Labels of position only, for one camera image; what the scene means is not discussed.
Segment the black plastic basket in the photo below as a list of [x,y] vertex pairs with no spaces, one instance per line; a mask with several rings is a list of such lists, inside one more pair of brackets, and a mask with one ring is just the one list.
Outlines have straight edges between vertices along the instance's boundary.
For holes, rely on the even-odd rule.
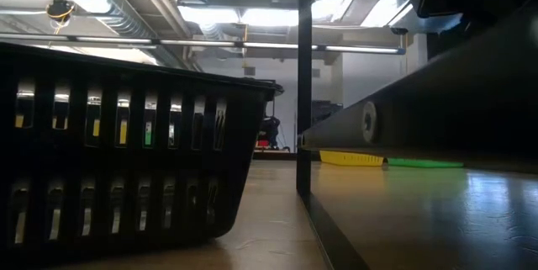
[[226,234],[266,105],[281,92],[271,81],[0,43],[0,269]]

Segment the black metal table frame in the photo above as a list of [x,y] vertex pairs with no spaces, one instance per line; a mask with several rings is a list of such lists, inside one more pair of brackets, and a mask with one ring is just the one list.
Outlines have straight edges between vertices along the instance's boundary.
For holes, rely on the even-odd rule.
[[255,151],[253,153],[254,160],[265,161],[295,161],[297,155],[287,151]]

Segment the bright ceiling light panel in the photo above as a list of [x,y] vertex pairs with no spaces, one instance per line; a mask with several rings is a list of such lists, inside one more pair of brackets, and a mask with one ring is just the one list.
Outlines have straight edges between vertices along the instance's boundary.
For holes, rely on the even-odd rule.
[[260,27],[293,27],[298,25],[298,11],[249,8],[243,13],[233,8],[177,7],[184,20],[196,24],[248,24]]

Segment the long ceiling light bar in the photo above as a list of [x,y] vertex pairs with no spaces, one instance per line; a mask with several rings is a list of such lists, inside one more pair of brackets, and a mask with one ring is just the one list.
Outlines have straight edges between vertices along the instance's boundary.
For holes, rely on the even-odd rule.
[[[61,34],[19,34],[0,32],[0,39],[3,40],[32,40],[49,42],[75,42],[75,43],[95,43],[108,45],[166,45],[166,46],[188,46],[188,47],[213,47],[213,48],[239,48],[239,49],[271,49],[271,50],[297,50],[298,44],[289,43],[266,43],[250,41],[224,41],[224,40],[179,40],[179,39],[145,39],[145,38],[124,38],[124,37],[100,37],[81,35],[61,35]],[[362,45],[311,45],[311,51],[318,52],[340,52],[340,53],[361,53],[361,54],[383,54],[383,55],[404,55],[404,48],[393,47],[373,47]]]

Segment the black shelf side frame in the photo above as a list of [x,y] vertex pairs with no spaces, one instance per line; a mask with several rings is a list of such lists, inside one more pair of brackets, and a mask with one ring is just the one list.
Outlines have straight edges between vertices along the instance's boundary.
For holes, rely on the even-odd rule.
[[[313,0],[298,0],[298,133],[311,127]],[[312,153],[298,148],[296,190],[309,218],[323,259],[330,270],[369,270],[324,206],[311,192]]]

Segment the black background cabinet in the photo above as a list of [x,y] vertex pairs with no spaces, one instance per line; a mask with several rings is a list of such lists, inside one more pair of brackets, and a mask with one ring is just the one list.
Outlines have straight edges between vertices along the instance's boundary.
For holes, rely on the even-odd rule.
[[332,103],[327,100],[314,100],[312,102],[312,125],[329,118],[332,114],[343,109],[341,103]]

